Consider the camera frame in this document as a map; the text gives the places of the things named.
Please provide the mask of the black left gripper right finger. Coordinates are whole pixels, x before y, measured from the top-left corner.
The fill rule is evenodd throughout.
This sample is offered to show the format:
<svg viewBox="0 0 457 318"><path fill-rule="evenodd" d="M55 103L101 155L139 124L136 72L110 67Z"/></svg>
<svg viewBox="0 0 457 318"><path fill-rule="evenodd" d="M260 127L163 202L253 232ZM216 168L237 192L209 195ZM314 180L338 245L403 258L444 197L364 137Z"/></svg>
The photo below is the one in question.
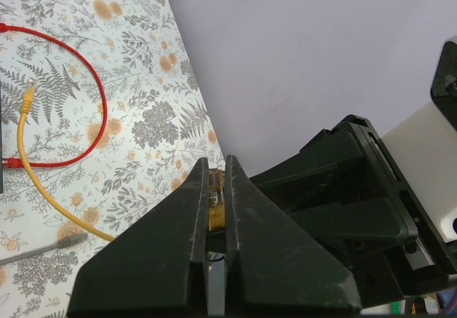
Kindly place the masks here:
<svg viewBox="0 0 457 318"><path fill-rule="evenodd" d="M352 273L257 189L234 155L224 189L227 315L361 311Z"/></svg>

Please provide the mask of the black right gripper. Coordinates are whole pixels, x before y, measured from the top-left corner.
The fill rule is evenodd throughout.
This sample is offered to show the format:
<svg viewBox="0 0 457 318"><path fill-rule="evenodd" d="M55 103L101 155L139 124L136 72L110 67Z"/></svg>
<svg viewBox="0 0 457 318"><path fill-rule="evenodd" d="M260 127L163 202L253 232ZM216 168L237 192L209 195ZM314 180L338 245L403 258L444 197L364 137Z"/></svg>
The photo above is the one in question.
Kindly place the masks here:
<svg viewBox="0 0 457 318"><path fill-rule="evenodd" d="M268 197L330 185L290 218L348 267L363 307L456 286L456 258L369 120L348 115L250 180Z"/></svg>

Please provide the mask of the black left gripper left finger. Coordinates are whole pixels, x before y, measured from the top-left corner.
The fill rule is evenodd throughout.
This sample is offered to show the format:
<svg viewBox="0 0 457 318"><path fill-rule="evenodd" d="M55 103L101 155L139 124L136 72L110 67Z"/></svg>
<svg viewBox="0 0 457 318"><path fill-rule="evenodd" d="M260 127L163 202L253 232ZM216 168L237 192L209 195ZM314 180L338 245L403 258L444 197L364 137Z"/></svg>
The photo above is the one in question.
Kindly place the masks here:
<svg viewBox="0 0 457 318"><path fill-rule="evenodd" d="M209 166L85 263L68 317L202 317L208 312Z"/></svg>

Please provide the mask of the black network switch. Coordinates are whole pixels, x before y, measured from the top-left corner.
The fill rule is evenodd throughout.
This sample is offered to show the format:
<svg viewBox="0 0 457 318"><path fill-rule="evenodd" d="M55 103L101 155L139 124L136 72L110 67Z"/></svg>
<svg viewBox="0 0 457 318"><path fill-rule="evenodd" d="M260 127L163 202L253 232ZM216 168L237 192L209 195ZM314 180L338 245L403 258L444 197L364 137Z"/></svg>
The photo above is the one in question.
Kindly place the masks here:
<svg viewBox="0 0 457 318"><path fill-rule="evenodd" d="M0 155L0 166L1 166L1 169L0 169L0 194L4 193L4 179L3 179L3 172L4 172L4 163L3 163L4 151L3 151L3 146L4 146L4 143L3 143L3 127L2 127L3 118L2 118L2 114L3 114L3 104L2 104L2 85L1 85L1 108L0 108L0 152L1 152L1 155Z"/></svg>

